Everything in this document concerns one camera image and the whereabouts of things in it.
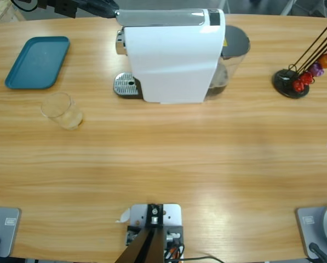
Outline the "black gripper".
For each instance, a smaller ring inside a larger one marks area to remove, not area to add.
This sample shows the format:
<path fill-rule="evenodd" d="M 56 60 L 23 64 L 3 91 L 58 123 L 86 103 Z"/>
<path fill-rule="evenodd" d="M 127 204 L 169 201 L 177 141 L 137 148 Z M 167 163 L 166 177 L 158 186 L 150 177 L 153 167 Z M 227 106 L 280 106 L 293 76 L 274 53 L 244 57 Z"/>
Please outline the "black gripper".
<path fill-rule="evenodd" d="M 78 2 L 72 0 L 57 0 L 55 12 L 67 17 L 75 17 Z M 79 8 L 102 18 L 115 18 L 119 5 L 113 0 L 83 0 L 79 1 Z"/>

